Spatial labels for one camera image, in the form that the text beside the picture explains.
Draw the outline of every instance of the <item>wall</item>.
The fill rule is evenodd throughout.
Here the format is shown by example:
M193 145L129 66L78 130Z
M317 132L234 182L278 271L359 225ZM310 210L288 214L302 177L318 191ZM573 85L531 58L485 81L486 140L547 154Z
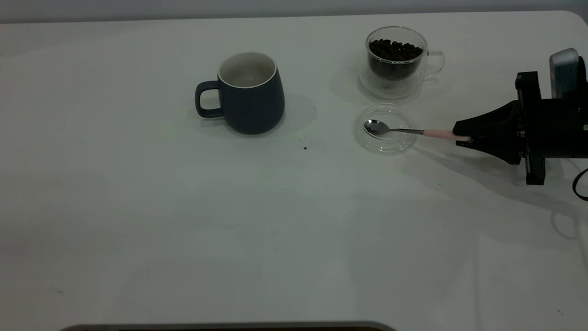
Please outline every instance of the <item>wall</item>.
M0 22L564 9L588 0L0 0Z

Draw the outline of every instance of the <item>black cable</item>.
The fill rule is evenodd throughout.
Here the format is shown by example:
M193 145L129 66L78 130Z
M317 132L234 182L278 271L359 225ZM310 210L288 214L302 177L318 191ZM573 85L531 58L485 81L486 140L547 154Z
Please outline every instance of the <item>black cable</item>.
M588 197L585 196L581 196L580 194L578 194L578 191L576 190L576 186L578 185L578 181L580 181L580 178L582 178L582 176L588 173L588 169L582 171L580 174L578 174L578 176L576 176L576 179L574 179L574 183L572 184L572 190L574 190L574 193L576 193L576 195L578 196L578 198L584 200L584 201L588 201Z

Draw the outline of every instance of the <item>mug rim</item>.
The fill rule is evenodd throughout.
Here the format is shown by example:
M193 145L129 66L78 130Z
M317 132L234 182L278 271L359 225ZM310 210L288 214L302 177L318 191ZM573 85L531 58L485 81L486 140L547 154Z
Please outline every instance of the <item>mug rim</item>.
M268 58L268 59L270 59L270 60L272 61L272 63L273 63L273 73L272 73L272 75L271 75L271 76L270 76L268 79L266 79L264 82L262 82L262 83L260 83L260 84L257 84L257 85L254 85L254 86L247 86L247 87L243 87L243 86L235 86L235 85L232 85L232 84L229 84L229 83L227 83L227 82L226 82L226 81L225 81L225 80L222 78L222 76L221 76L221 68L222 68L222 67L223 67L223 65L224 65L225 63L227 63L227 61L229 61L230 59L232 59L232 58L235 58L235 57L238 57L238 56L240 56L240 55L245 55L245 54L255 54L255 55L261 55L261 56L263 56L263 57L265 57L265 58ZM274 61L274 60L273 60L273 58L271 58L271 57L269 57L269 56L265 55L264 53L261 53L261 52L241 52L241 53L237 53L237 54L235 54L235 55L231 55L229 58L227 58L226 60L224 60L224 61L223 61L223 62L220 64L220 66L219 66L218 70L216 71L216 76L219 78L219 80L220 80L220 81L222 81L222 82L223 82L223 84L225 84L225 85L227 85L227 86L230 86L230 87L233 87L233 88L248 89L248 88L256 88L256 87L260 87L260 86L261 86L261 85L263 85L263 84L267 84L267 83L268 83L270 80L272 80L272 78L274 78L274 76L276 75L276 72L277 72L277 71L278 71L278 65L276 64L276 61Z
M393 61L393 60L384 59L384 58L381 58L381 57L377 56L376 54L374 54L374 53L372 52L372 50L371 50L371 49L369 49L370 37L371 37L373 34L375 34L376 32L379 32L379 31L381 31L381 30L384 30L384 29L399 29L399 30L408 30L408 31L410 31L410 32L412 32L412 33L414 33L414 34L416 34L416 35L417 35L417 36L419 36L421 39L423 39L423 42L424 42L424 44L425 44L425 48L423 49L423 52L422 52L422 53L421 53L419 56L417 56L416 58L414 58L414 59L409 59L409 60L405 60L405 61ZM426 39L426 38L425 38L425 37L424 37L422 34L418 33L417 31L415 31L415 30L413 30L413 29L411 29L411 28L403 27L403 26L400 26L400 25L389 25L388 27L381 27L381 28L379 28L379 29L376 29L376 30L372 31L372 32L371 32L369 35L367 35L367 38L366 38L366 44L365 44L365 46L366 46L366 49L367 49L367 53L368 53L368 54L369 54L371 57L374 57L374 58L376 58L378 61L382 61L382 62L385 62L385 63L390 63L390 64L409 64L409 63L413 63L413 62L416 62L416 61L420 60L422 57L424 57L424 56L425 56L425 54L428 54L428 52L429 52L429 43L427 42L427 39Z

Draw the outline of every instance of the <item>mug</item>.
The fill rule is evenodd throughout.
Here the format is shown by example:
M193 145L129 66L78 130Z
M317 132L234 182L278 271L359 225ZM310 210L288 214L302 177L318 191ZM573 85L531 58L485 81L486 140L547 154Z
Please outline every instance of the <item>mug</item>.
M400 42L418 47L422 52L408 60L384 59L371 50L373 41ZM429 57L440 61L427 67ZM415 30L405 27L383 27L373 31L366 38L365 56L362 58L359 78L372 93L383 99L404 98L415 92L424 79L437 74L445 65L445 56L438 49L429 49L427 40Z
M206 90L218 90L220 108L201 107L200 96ZM284 90L278 66L261 53L234 55L222 63L216 81L198 84L195 103L200 116L224 116L239 133L267 132L284 113Z

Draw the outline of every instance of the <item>spoon handle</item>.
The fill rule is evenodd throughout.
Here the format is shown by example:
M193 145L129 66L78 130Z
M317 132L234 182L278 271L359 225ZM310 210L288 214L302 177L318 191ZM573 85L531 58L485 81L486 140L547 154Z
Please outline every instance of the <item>spoon handle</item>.
M457 141L470 141L470 137L464 137L462 135L454 135L453 132L447 130L423 130L422 133L425 137L442 138Z
M389 129L388 132L404 132L404 133L414 133L414 134L424 134L424 130L415 130L415 129Z

